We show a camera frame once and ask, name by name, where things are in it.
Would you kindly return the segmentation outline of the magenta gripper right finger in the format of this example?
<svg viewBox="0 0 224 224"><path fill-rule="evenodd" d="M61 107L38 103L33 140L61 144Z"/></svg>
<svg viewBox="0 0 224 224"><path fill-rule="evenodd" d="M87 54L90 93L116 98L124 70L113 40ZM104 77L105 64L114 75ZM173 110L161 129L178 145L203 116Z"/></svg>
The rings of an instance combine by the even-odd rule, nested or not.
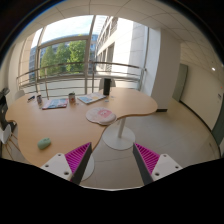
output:
<svg viewBox="0 0 224 224"><path fill-rule="evenodd" d="M157 154L137 143L133 144L133 154L145 185L182 169L168 154Z"/></svg>

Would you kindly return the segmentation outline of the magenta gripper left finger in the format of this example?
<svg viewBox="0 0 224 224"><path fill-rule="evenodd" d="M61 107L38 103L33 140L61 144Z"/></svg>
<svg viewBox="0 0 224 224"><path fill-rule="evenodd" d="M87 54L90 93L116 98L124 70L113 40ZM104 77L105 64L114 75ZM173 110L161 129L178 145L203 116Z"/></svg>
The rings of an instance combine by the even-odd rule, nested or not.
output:
<svg viewBox="0 0 224 224"><path fill-rule="evenodd" d="M66 154L57 153L42 166L42 169L79 185L91 154L92 145L86 143Z"/></svg>

